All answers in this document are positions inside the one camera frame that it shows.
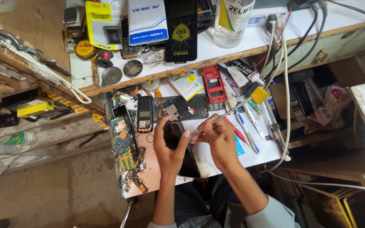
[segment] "sleeve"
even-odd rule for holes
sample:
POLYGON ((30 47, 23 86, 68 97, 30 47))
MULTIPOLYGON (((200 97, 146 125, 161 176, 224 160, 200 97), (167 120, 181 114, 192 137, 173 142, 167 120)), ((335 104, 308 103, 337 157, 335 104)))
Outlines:
POLYGON ((294 212, 282 205, 278 200, 268 197, 265 208, 253 215, 247 215, 245 220, 247 227, 252 228, 298 228, 295 222, 294 212))
POLYGON ((156 225, 152 222, 147 226, 147 228, 177 228, 177 224, 171 224, 171 225, 156 225))

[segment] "shirt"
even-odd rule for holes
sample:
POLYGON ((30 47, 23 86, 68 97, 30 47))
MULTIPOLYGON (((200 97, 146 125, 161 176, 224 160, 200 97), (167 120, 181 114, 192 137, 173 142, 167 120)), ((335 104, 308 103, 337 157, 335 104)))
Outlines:
MULTIPOLYGON (((224 228, 300 228, 294 220, 294 212, 278 200, 268 197, 268 203, 261 211, 247 215, 242 205, 229 203, 224 228)), ((150 222, 148 228, 177 228, 172 225, 156 225, 150 222)), ((180 228, 221 228, 212 215, 199 216, 185 221, 180 228)))

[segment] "screen protector package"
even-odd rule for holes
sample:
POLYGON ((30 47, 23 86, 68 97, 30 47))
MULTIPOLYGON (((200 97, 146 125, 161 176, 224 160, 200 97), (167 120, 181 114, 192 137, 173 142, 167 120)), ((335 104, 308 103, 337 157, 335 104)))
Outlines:
POLYGON ((122 17, 120 1, 107 3, 85 2, 88 36, 90 43, 107 50, 122 49, 118 27, 122 17))
POLYGON ((163 0, 129 0, 129 45, 168 39, 163 0))

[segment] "water bottle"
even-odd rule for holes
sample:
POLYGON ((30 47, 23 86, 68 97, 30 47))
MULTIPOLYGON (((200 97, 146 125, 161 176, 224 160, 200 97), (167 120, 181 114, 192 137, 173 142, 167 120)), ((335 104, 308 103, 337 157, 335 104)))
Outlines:
POLYGON ((213 41, 222 48, 236 47, 242 40, 256 0, 218 0, 213 41))
POLYGON ((31 132, 16 132, 0 138, 0 144, 31 146, 37 142, 37 135, 31 132))

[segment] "red screwdriver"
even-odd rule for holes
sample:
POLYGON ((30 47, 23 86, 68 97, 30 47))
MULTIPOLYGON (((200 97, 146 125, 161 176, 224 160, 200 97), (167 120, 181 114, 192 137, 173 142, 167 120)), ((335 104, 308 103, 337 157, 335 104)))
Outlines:
POLYGON ((234 127, 234 133, 237 135, 237 137, 239 137, 248 146, 251 146, 250 143, 243 136, 243 134, 233 125, 233 123, 231 123, 226 117, 224 117, 224 119, 234 127))

